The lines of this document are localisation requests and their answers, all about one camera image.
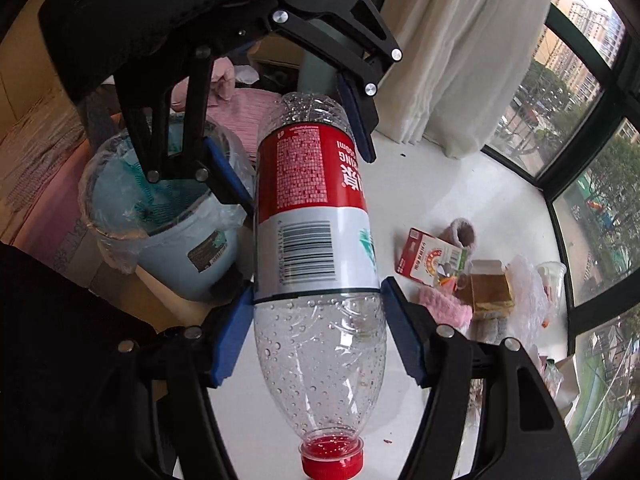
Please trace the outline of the light blue trash bin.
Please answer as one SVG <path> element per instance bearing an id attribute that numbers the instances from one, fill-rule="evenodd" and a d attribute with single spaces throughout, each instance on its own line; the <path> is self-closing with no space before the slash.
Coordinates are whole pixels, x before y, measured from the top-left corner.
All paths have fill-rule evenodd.
<path id="1" fill-rule="evenodd" d="M 106 263 L 125 274 L 141 268 L 183 299 L 209 300 L 238 256 L 242 206 L 222 204 L 195 180 L 150 183 L 127 131 L 98 148 L 78 191 Z"/>

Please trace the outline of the dark window frame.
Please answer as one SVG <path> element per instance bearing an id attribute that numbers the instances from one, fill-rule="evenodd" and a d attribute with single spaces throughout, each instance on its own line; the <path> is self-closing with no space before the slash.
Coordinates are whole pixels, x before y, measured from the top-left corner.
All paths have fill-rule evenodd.
<path id="1" fill-rule="evenodd" d="M 568 340 L 639 302 L 639 41 L 550 6 L 486 155 L 533 185 L 566 266 Z"/>

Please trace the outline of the red white torn carton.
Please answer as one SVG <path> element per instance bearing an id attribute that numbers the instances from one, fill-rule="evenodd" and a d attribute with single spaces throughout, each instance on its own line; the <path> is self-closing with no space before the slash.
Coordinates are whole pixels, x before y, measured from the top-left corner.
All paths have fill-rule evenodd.
<path id="1" fill-rule="evenodd" d="M 454 286 L 467 258 L 465 248 L 411 228 L 396 264 L 396 273 L 428 287 Z"/>

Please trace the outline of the clear bin liner bag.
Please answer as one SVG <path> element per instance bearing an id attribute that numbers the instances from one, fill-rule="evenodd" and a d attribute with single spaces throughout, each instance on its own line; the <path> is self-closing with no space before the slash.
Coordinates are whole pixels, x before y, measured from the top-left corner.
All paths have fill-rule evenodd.
<path id="1" fill-rule="evenodd" d="M 148 249 L 186 239 L 192 226 L 239 229 L 246 211 L 222 204 L 195 180 L 150 183 L 126 130 L 107 139 L 85 166 L 78 184 L 82 221 L 100 243 L 105 261 L 134 272 Z"/>

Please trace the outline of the white torn paper box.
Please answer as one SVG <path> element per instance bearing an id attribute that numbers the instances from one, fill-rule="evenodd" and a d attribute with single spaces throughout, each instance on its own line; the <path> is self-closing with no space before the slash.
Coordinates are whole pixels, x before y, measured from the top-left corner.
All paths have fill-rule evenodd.
<path id="1" fill-rule="evenodd" d="M 576 358 L 568 356 L 552 366 L 550 392 L 560 413 L 566 416 L 576 408 L 580 396 Z"/>

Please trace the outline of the crumpled clear plastic bag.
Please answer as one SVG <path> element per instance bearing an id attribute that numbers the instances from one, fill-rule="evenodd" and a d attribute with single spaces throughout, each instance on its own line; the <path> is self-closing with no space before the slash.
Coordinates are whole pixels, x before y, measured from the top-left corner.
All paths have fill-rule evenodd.
<path id="1" fill-rule="evenodd" d="M 514 303 L 506 334 L 521 341 L 529 356 L 536 358 L 537 342 L 549 309 L 541 276 L 525 257 L 518 255 L 506 266 L 506 279 Z"/>

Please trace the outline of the mauve fuzzy sock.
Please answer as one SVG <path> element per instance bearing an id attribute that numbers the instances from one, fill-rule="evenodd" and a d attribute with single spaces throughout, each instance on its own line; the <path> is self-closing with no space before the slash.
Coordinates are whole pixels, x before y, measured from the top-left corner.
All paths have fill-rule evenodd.
<path id="1" fill-rule="evenodd" d="M 457 218 L 450 222 L 438 236 L 450 245 L 464 249 L 471 257 L 476 248 L 476 233 L 471 221 L 465 218 Z"/>

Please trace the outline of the white sheer curtain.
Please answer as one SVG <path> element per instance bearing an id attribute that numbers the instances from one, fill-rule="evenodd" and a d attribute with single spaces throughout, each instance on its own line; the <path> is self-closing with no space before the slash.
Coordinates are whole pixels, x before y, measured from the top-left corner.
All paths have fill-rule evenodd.
<path id="1" fill-rule="evenodd" d="M 378 132 L 426 139 L 450 158 L 479 152 L 528 68 L 551 0 L 385 0 L 402 59 L 375 97 Z"/>

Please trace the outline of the pink fuzzy sock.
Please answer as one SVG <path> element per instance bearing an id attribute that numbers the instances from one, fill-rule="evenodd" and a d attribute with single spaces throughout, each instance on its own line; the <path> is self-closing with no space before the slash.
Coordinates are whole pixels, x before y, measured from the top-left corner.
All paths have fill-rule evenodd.
<path id="1" fill-rule="evenodd" d="M 447 324 L 461 333 L 466 333 L 471 325 L 473 312 L 468 304 L 448 292 L 434 287 L 422 287 L 419 292 L 419 304 L 426 307 L 438 325 Z"/>

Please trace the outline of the gold cardboard box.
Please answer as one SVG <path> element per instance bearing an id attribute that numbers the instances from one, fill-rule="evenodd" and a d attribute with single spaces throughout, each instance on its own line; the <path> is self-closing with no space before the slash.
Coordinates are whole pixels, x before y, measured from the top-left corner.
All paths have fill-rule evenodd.
<path id="1" fill-rule="evenodd" d="M 507 318 L 514 300 L 500 260 L 472 260 L 469 267 L 474 321 Z"/>

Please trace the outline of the pink clothes pile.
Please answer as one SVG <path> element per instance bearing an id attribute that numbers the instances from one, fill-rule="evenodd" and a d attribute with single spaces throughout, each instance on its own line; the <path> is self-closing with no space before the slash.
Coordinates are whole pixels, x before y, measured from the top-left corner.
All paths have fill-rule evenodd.
<path id="1" fill-rule="evenodd" d="M 280 100 L 276 92 L 257 88 L 258 71 L 216 58 L 208 87 L 206 118 L 232 131 L 254 162 L 262 120 Z"/>

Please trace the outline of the clear bottle red label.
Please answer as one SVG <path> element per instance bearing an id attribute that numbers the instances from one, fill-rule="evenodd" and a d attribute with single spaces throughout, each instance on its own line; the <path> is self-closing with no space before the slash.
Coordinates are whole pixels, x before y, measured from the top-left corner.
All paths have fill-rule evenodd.
<path id="1" fill-rule="evenodd" d="M 292 92 L 257 144 L 254 334 L 311 479 L 350 479 L 386 365 L 381 282 L 356 144 L 328 96 Z"/>

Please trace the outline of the grey fuzzy sock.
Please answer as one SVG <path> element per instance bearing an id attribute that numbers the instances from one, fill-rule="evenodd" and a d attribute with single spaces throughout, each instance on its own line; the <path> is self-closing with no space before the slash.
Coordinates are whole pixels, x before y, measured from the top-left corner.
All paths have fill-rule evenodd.
<path id="1" fill-rule="evenodd" d="M 488 318 L 488 320 L 473 321 L 469 337 L 471 340 L 485 344 L 500 344 L 506 338 L 507 318 Z"/>

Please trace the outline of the clear plastic cup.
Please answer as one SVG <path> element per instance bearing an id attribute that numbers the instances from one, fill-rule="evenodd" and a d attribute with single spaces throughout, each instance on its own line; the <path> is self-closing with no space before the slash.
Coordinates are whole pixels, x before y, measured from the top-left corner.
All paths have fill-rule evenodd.
<path id="1" fill-rule="evenodd" d="M 566 274 L 565 264 L 559 261 L 547 261 L 538 264 L 536 270 L 541 278 L 550 306 L 556 308 L 562 299 Z"/>

